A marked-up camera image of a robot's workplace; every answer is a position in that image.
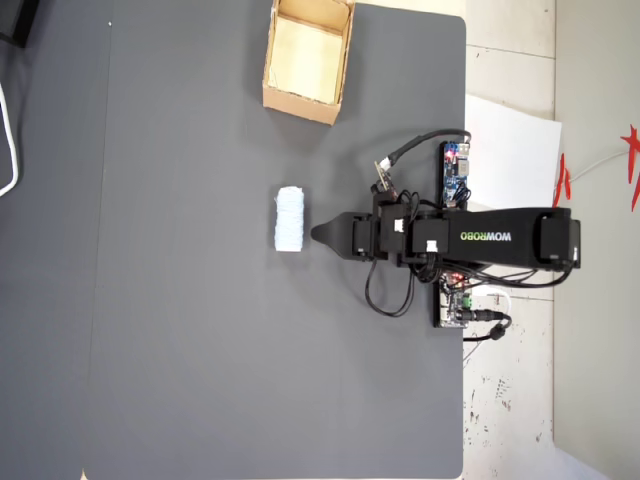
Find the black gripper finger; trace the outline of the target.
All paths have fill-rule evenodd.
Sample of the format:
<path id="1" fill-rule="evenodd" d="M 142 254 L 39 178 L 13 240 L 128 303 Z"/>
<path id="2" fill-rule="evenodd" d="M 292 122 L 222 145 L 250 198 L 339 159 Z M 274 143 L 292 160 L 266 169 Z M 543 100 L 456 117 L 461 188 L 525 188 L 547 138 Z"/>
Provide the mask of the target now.
<path id="1" fill-rule="evenodd" d="M 329 247 L 341 258 L 353 258 L 354 213 L 344 212 L 311 229 L 311 238 Z"/>

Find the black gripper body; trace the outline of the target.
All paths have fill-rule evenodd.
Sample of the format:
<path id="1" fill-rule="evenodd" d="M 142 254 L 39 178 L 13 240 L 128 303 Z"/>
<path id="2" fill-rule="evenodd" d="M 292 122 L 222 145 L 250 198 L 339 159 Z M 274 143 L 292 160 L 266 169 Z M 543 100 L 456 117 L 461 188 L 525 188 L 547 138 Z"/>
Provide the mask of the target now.
<path id="1" fill-rule="evenodd" d="M 388 260 L 405 251 L 405 203 L 377 202 L 372 213 L 353 216 L 352 253 L 357 259 Z"/>

